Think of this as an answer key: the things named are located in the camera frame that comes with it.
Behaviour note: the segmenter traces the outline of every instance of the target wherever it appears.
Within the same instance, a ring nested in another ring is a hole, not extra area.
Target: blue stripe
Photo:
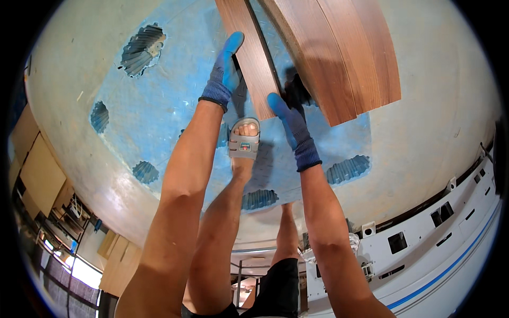
[[[393,309],[395,307],[398,307],[399,305],[409,301],[410,299],[414,298],[415,296],[419,295],[420,293],[424,292],[426,289],[428,289],[429,287],[431,287],[431,285],[433,285],[434,283],[436,283],[440,278],[442,278],[445,274],[447,274],[451,269],[453,269],[454,266],[456,266],[456,264],[461,261],[461,259],[468,253],[468,251],[472,248],[472,246],[474,246],[474,244],[477,242],[477,240],[479,239],[479,237],[483,234],[484,230],[486,229],[486,227],[488,226],[488,224],[490,224],[490,221],[491,219],[493,218],[493,216],[495,215],[495,212],[493,212],[493,214],[490,216],[490,219],[488,220],[488,222],[486,222],[486,225],[483,227],[483,230],[479,233],[479,235],[475,238],[475,240],[472,242],[472,244],[470,244],[470,246],[463,252],[463,254],[461,254],[461,256],[454,262],[451,264],[451,266],[447,267],[447,269],[445,269],[440,275],[438,275],[435,279],[433,279],[432,281],[430,281],[429,283],[427,283],[426,285],[424,285],[423,287],[419,288],[418,290],[414,291],[413,293],[409,294],[408,296],[405,296],[403,298],[401,298],[400,300],[398,301],[395,301],[393,302],[392,304],[390,305],[387,305],[387,308],[389,309]]]

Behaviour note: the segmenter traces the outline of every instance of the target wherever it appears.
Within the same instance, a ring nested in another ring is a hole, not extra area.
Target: knit glove cuff
[[[203,99],[216,103],[221,106],[224,112],[226,112],[228,110],[228,101],[231,96],[232,92],[230,92],[221,82],[213,80],[211,76],[211,79],[207,81],[207,85],[203,89],[202,96],[198,98],[198,100],[201,101]]]
[[[295,149],[295,159],[297,160],[297,172],[303,172],[322,163],[313,138],[310,137],[297,146]]]

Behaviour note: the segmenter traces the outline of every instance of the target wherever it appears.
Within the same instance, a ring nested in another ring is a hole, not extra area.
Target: floor
[[[369,113],[369,173],[334,188],[355,229],[411,209],[461,175],[479,155],[479,143],[491,140],[500,112],[489,64],[451,2],[379,3],[397,55],[402,99]],[[109,228],[139,246],[158,205],[157,191],[136,179],[118,147],[92,128],[89,115],[118,52],[161,5],[65,1],[33,50],[26,80],[34,117],[77,194]],[[302,202],[294,204],[294,213],[299,232],[306,231]],[[234,249],[274,246],[280,215],[279,206],[243,214]]]

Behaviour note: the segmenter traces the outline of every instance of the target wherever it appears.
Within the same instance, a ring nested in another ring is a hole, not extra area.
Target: hand
[[[227,111],[227,104],[232,92],[239,85],[239,76],[233,64],[232,55],[237,52],[242,42],[244,42],[242,32],[234,32],[226,40],[212,67],[210,79],[198,100],[205,99],[214,102],[221,106],[224,112]]]
[[[321,164],[322,160],[318,156],[315,142],[299,111],[296,108],[289,109],[284,100],[276,93],[270,93],[267,96],[267,101],[274,114],[283,123],[288,144],[295,152],[297,172],[303,172],[312,166]]]

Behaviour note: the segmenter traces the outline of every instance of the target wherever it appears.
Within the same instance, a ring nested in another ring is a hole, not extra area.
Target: blue glove
[[[232,92],[239,85],[239,76],[233,64],[232,55],[237,52],[244,42],[242,32],[234,32],[224,43],[224,47],[219,52],[216,62],[210,72],[210,79],[207,81],[202,96],[198,100],[208,100],[222,107],[226,112],[228,101]]]
[[[284,100],[276,93],[270,93],[267,96],[267,101],[274,114],[283,122],[288,143],[295,152],[297,172],[303,172],[312,166],[321,164],[322,160],[318,156],[315,142],[299,111],[296,108],[289,109]]]

